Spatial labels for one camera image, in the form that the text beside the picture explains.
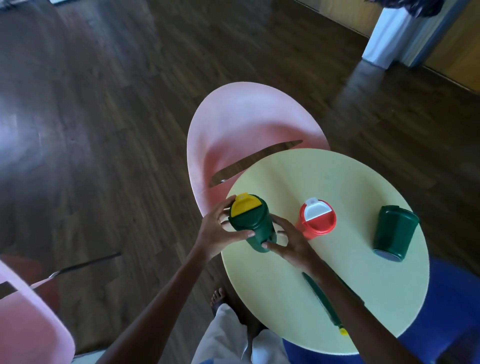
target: wooden door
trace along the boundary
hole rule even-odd
[[[480,91],[480,0],[470,0],[425,64]]]
[[[357,32],[370,36],[382,8],[363,0],[298,0],[321,15]]]

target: yellow table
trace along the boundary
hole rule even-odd
[[[385,178],[339,153],[292,149],[247,169],[230,190],[242,192],[260,196],[270,212],[292,223],[308,198],[328,202],[337,216],[336,227],[312,240],[312,246],[390,332],[398,337],[410,326],[427,292],[428,251],[418,226],[403,262],[373,253],[380,207],[411,210]],[[279,236],[278,243],[285,245],[286,238]],[[298,269],[272,252],[254,251],[246,241],[228,246],[222,258],[239,297],[276,334],[317,352],[358,353],[350,337],[341,336],[331,323]]]

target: bare foot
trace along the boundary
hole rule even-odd
[[[212,308],[213,316],[216,315],[218,308],[227,303],[227,294],[223,288],[219,288],[212,295],[212,301],[210,302],[210,307]]]

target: blue chair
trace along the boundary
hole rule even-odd
[[[480,364],[480,279],[431,257],[425,302],[399,340],[423,363],[452,347],[462,363]],[[320,354],[286,340],[284,345],[292,364],[363,363],[359,355]]]

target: red cup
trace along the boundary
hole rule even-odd
[[[325,201],[315,197],[309,198],[300,208],[295,227],[307,240],[331,232],[336,225],[336,214]]]

